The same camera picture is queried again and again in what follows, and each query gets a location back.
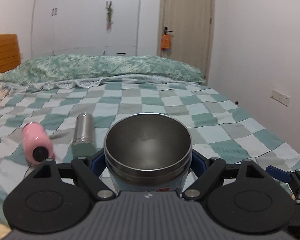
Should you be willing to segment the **hanging plant decoration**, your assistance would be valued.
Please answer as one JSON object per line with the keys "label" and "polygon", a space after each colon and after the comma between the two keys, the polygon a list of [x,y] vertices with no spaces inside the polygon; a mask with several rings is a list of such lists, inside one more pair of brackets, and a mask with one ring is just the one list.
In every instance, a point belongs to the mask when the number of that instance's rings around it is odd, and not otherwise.
{"label": "hanging plant decoration", "polygon": [[113,6],[112,6],[112,1],[110,1],[107,5],[107,30],[111,29],[112,14],[113,14]]}

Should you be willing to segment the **checkered green bed sheet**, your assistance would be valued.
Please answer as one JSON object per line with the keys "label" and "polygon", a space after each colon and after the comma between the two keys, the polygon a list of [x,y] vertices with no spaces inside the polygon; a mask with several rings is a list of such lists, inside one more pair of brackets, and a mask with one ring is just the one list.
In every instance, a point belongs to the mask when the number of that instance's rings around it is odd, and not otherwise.
{"label": "checkered green bed sheet", "polygon": [[58,163],[76,154],[71,143],[77,117],[94,119],[98,150],[109,148],[124,164],[137,155],[179,152],[188,144],[207,158],[237,164],[254,159],[285,171],[300,171],[300,154],[270,133],[226,96],[190,82],[109,78],[97,82],[15,88],[0,102],[0,223],[7,195],[34,168],[25,157],[22,135],[29,123],[43,126]]}

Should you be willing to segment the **orange wooden headboard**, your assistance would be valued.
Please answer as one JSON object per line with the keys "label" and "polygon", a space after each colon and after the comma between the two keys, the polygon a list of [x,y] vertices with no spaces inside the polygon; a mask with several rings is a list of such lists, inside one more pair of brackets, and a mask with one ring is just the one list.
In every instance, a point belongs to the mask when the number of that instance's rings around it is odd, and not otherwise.
{"label": "orange wooden headboard", "polygon": [[0,34],[0,74],[21,64],[19,42],[16,34]]}

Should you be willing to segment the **white wardrobe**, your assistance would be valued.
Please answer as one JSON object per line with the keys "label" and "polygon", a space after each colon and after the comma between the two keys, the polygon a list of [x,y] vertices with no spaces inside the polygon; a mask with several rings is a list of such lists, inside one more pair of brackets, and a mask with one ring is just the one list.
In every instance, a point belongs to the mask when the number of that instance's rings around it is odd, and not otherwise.
{"label": "white wardrobe", "polygon": [[[112,1],[111,29],[107,5]],[[31,56],[137,54],[140,0],[34,0]]]}

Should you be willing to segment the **beige door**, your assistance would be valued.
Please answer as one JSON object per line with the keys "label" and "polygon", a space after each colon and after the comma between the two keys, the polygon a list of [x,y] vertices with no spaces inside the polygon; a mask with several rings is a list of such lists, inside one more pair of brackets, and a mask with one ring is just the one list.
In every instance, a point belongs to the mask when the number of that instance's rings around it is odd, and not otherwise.
{"label": "beige door", "polygon": [[[205,80],[209,77],[215,0],[160,0],[157,55],[198,68]],[[171,35],[171,49],[160,48],[164,27]]]}

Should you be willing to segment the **green floral duvet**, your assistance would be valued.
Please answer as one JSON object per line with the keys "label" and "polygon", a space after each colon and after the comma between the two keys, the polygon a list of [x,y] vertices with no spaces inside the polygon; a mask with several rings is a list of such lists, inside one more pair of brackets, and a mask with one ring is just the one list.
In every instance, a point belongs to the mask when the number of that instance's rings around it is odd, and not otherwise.
{"label": "green floral duvet", "polygon": [[58,55],[27,60],[0,74],[0,82],[21,86],[64,81],[100,81],[122,75],[165,77],[204,84],[201,71],[189,64],[158,56]]}

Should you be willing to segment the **stainless steel cup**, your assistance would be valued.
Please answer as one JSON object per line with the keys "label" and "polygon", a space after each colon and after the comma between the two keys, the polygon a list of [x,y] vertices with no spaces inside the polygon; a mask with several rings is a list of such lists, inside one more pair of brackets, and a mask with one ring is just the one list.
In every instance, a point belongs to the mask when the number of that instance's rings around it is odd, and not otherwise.
{"label": "stainless steel cup", "polygon": [[74,158],[89,158],[96,153],[95,124],[90,113],[77,117],[71,149]]}

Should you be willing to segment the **orange hanging bag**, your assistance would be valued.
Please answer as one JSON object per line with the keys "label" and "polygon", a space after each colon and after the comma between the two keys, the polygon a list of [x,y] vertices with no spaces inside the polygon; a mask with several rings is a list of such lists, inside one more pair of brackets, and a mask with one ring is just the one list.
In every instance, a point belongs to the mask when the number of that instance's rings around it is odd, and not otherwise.
{"label": "orange hanging bag", "polygon": [[171,39],[172,37],[169,34],[162,35],[161,42],[160,42],[160,48],[162,51],[171,49]]}

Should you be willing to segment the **blue cartoon steel cup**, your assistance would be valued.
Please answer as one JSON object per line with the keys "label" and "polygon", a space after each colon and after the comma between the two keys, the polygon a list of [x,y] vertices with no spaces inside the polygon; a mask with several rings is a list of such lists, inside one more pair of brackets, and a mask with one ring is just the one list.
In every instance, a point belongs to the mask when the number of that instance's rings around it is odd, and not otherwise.
{"label": "blue cartoon steel cup", "polygon": [[192,161],[192,137],[172,117],[135,114],[111,126],[104,139],[104,155],[116,192],[181,194]]}

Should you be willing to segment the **white wall socket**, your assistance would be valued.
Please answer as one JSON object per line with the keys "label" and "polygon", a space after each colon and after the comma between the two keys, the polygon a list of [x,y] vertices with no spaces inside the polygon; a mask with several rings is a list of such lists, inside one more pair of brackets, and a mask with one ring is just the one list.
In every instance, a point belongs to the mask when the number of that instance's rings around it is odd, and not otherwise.
{"label": "white wall socket", "polygon": [[276,91],[276,90],[272,90],[271,96],[272,99],[276,100],[277,102],[285,105],[285,106],[289,106],[290,103],[290,97]]}

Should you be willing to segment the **pink cup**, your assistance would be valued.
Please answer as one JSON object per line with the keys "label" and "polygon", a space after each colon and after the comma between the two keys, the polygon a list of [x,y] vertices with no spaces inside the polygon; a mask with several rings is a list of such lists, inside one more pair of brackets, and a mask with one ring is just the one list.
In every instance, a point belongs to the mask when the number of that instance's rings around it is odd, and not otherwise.
{"label": "pink cup", "polygon": [[45,159],[53,159],[53,143],[40,123],[29,122],[22,131],[22,145],[26,160],[39,165]]}

